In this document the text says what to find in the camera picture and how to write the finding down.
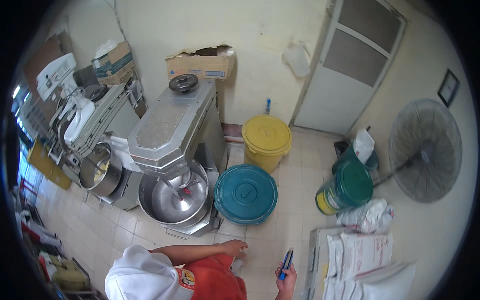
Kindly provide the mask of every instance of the stainless steel mixing bowl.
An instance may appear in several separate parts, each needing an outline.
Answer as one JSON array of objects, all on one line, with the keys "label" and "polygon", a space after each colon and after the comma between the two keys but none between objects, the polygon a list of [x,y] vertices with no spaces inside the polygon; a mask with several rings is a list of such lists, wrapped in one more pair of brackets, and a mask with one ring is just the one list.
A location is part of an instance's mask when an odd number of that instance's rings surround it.
[{"label": "stainless steel mixing bowl", "polygon": [[196,224],[208,211],[208,178],[204,168],[195,160],[190,166],[192,177],[190,182],[196,183],[188,187],[188,192],[179,186],[188,180],[188,172],[170,180],[173,188],[182,196],[179,200],[162,179],[144,174],[138,187],[140,207],[155,221],[173,227],[184,228]]},{"label": "stainless steel mixing bowl", "polygon": [[[110,149],[107,143],[97,143],[92,153],[83,159],[78,172],[80,185],[98,197],[110,195],[118,186],[121,177],[121,160]],[[98,169],[93,165],[101,166],[110,161],[103,177],[95,181]]]}]

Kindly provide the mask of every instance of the yellow container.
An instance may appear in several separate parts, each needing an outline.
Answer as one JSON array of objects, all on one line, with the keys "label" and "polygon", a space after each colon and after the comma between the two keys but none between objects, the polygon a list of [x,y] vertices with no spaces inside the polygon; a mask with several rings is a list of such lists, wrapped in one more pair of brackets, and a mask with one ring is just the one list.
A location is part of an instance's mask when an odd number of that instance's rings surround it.
[{"label": "yellow container", "polygon": [[68,178],[68,176],[65,175],[65,173],[63,173],[61,168],[57,165],[55,165],[55,168],[53,168],[50,175],[47,176],[47,179],[55,183],[56,185],[58,185],[64,190],[68,190],[68,188],[70,187],[70,184],[72,183],[72,180]]},{"label": "yellow container", "polygon": [[52,173],[54,167],[58,167],[53,159],[48,157],[48,151],[38,139],[35,139],[33,146],[28,150],[27,162],[46,177]]},{"label": "yellow container", "polygon": [[261,167],[271,174],[292,146],[292,132],[280,119],[260,115],[241,129],[245,142],[244,163]]}]

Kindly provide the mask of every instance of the door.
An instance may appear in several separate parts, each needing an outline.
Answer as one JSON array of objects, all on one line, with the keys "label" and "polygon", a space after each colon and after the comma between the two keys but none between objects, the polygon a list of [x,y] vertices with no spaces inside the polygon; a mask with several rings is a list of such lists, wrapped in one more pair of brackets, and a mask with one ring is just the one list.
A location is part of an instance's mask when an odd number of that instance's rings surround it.
[{"label": "door", "polygon": [[336,0],[294,125],[346,134],[385,76],[405,23],[384,0]]}]

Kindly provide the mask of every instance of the cardboard box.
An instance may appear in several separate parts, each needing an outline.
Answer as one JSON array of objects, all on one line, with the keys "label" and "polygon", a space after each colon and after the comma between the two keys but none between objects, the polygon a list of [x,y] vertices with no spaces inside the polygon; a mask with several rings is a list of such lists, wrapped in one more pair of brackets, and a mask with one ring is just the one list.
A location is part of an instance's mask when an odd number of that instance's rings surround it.
[{"label": "cardboard box", "polygon": [[121,84],[135,70],[128,42],[121,42],[107,54],[92,59],[92,65],[100,84]]},{"label": "cardboard box", "polygon": [[218,45],[214,48],[184,49],[165,60],[169,79],[182,74],[195,74],[198,78],[227,79],[235,63],[235,52],[228,45]]}]

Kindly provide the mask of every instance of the picture frame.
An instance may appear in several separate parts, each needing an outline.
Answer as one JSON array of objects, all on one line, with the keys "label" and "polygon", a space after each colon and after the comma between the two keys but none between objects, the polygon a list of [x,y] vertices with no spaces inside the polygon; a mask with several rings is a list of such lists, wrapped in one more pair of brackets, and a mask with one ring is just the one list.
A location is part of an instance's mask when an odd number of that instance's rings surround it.
[{"label": "picture frame", "polygon": [[460,81],[450,69],[447,69],[444,80],[437,92],[437,95],[446,107],[450,107],[450,104],[452,104],[459,87]]}]

